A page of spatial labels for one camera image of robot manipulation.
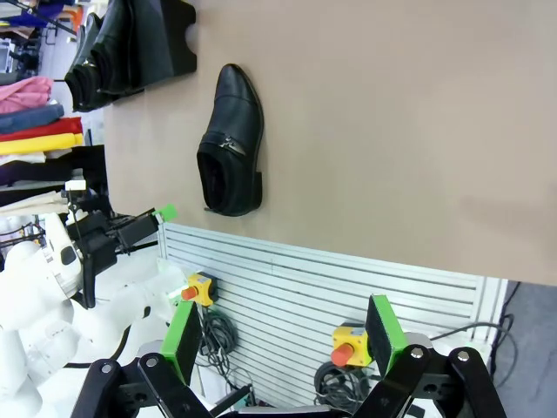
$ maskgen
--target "white slatted panel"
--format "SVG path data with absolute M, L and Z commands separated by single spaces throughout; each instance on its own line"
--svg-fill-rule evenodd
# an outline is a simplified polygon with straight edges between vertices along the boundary
M 386 294 L 405 331 L 429 336 L 499 317 L 505 280 L 327 253 L 165 224 L 161 256 L 219 278 L 217 308 L 238 329 L 231 363 L 240 383 L 275 406 L 313 403 L 313 375 L 332 331 L 365 321 L 369 296 Z M 489 330 L 468 334 L 488 344 Z

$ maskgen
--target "pink cloth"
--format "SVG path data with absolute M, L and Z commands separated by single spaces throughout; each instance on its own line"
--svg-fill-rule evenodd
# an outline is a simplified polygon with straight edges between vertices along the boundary
M 0 86 L 0 113 L 45 106 L 50 98 L 52 80 L 31 77 L 10 85 Z

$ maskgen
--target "blue cloth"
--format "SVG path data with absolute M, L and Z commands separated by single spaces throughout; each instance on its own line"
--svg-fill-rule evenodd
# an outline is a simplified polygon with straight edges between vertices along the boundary
M 62 3 L 54 3 L 54 4 L 44 4 L 39 5 L 37 9 L 37 13 L 41 16 L 48 17 L 49 19 L 56 19 L 56 17 L 62 12 L 64 5 Z M 5 17 L 5 22 L 8 22 L 10 26 L 25 26 L 30 28 L 46 28 L 47 22 L 43 19 L 39 19 L 27 13 L 25 10 L 22 10 L 21 15 L 19 16 L 12 16 L 12 17 Z
M 61 104 L 0 114 L 0 134 L 45 126 L 59 120 L 63 115 L 64 107 Z

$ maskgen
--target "pair of black shoes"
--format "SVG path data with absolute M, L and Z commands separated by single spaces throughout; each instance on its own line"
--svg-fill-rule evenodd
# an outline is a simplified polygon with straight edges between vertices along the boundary
M 263 129 L 263 109 L 250 79 L 239 66 L 225 65 L 197 155 L 205 203 L 212 212 L 241 216 L 261 205 L 257 161 Z
M 64 78 L 74 111 L 92 111 L 131 94 L 137 85 L 130 0 L 111 0 L 104 18 L 91 13 L 77 34 L 77 54 Z

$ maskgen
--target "gray floor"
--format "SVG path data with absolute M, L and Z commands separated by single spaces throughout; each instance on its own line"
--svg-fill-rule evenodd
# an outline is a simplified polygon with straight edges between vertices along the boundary
M 507 295 L 514 286 L 509 283 Z M 507 313 L 515 316 L 512 334 L 520 350 L 513 375 L 498 389 L 507 416 L 557 416 L 557 287 L 522 284 Z M 506 340 L 498 352 L 495 382 L 505 376 L 512 358 Z

